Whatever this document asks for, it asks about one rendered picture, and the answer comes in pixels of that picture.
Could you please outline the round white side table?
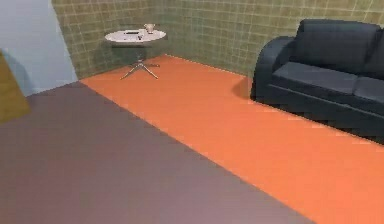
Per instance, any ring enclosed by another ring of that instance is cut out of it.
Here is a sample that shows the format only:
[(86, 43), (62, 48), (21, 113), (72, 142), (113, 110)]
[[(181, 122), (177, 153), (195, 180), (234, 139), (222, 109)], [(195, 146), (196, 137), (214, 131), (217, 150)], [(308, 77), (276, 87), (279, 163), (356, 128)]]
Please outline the round white side table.
[(136, 61), (131, 64), (132, 69), (121, 77), (121, 80), (127, 78), (138, 70), (144, 70), (155, 79), (158, 79), (158, 76), (150, 70), (150, 67), (158, 67), (158, 64), (147, 64), (145, 62), (146, 48), (156, 41), (162, 40), (167, 34), (160, 30), (154, 30), (152, 34), (148, 34), (146, 29), (134, 30), (139, 31), (140, 33), (138, 35), (125, 35), (124, 32), (133, 30), (120, 30), (105, 35), (105, 40), (113, 47), (135, 48)]

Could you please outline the dark blue sofa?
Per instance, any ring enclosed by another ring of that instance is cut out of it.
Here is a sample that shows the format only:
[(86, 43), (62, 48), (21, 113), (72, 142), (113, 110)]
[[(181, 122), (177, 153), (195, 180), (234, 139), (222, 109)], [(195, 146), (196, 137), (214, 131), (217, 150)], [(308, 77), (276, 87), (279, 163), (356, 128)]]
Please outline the dark blue sofa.
[(302, 20), (262, 48), (250, 98), (384, 145), (384, 27)]

